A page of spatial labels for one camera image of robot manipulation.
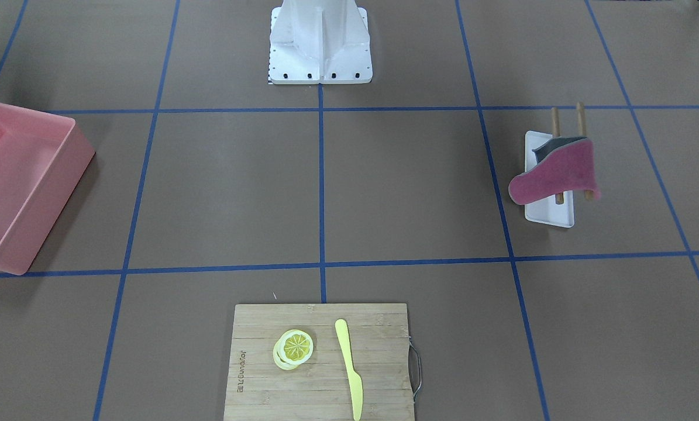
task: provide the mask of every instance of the metal handle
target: metal handle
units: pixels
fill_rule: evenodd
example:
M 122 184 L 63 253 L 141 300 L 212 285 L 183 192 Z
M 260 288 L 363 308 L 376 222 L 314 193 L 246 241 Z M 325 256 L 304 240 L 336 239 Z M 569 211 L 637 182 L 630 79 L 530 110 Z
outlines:
M 409 347 L 412 351 L 414 351 L 414 355 L 416 356 L 416 369 L 417 375 L 419 375 L 419 386 L 417 386 L 416 389 L 414 389 L 414 386 L 412 387 L 412 390 L 414 390 L 412 400 L 416 404 L 416 395 L 419 393 L 419 390 L 422 389 L 422 357 L 419 356 L 419 351 L 417 351 L 416 347 L 414 347 L 414 342 L 411 341 L 411 336 L 409 336 Z

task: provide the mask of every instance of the gray surface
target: gray surface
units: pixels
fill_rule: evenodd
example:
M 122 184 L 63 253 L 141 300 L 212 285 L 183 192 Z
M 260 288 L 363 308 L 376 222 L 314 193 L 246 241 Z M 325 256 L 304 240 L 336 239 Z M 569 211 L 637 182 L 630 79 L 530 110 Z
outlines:
M 0 421 L 88 419 L 117 277 L 0 279 Z
M 320 303 L 319 283 L 318 270 L 131 275 L 102 418 L 220 420 L 235 305 Z
M 699 279 L 584 2 L 461 0 L 481 102 L 508 108 L 485 127 L 475 109 L 278 112 L 320 104 L 266 84 L 279 3 L 180 2 L 160 104 L 178 110 L 156 120 L 174 0 L 28 3 L 0 101 L 67 110 L 97 156 L 31 274 L 0 278 L 0 419 L 90 419 L 100 389 L 103 421 L 220 421 L 234 305 L 319 302 L 322 267 L 329 302 L 409 304 L 421 421 L 699 419 Z M 0 59 L 21 5 L 0 2 Z M 699 5 L 590 5 L 632 103 L 671 106 L 635 111 L 699 250 Z M 476 103 L 456 2 L 360 6 L 375 77 L 325 86 L 326 107 Z M 579 195 L 572 229 L 528 223 L 507 197 L 524 134 L 579 100 L 604 197 Z
M 687 258 L 518 264 L 554 419 L 699 419 Z
M 507 254 L 477 113 L 325 119 L 328 261 Z
M 332 303 L 408 303 L 422 354 L 417 419 L 542 416 L 509 264 L 344 267 L 326 282 Z

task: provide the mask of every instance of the storage box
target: storage box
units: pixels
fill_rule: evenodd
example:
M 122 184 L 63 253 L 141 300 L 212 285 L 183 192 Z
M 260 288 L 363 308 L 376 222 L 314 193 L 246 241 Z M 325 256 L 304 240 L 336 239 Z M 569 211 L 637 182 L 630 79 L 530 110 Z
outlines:
M 76 120 L 0 103 L 0 270 L 29 269 L 95 150 Z

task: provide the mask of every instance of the knife handle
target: knife handle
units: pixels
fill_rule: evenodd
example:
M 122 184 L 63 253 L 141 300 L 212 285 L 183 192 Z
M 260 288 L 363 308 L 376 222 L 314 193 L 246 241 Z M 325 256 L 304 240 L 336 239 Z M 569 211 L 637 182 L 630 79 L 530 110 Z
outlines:
M 336 320 L 333 324 L 336 328 L 336 337 L 339 338 L 339 346 L 342 349 L 342 356 L 344 356 L 344 365 L 347 371 L 354 371 L 354 364 L 352 363 L 352 346 L 349 342 L 349 327 L 347 326 L 347 321 L 343 318 Z

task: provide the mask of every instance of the pink plastic container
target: pink plastic container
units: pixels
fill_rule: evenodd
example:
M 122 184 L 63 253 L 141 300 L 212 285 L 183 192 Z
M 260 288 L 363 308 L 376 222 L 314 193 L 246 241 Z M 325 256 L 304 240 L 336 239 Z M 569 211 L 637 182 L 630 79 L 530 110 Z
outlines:
M 95 150 L 76 120 L 0 103 L 0 270 L 29 269 Z

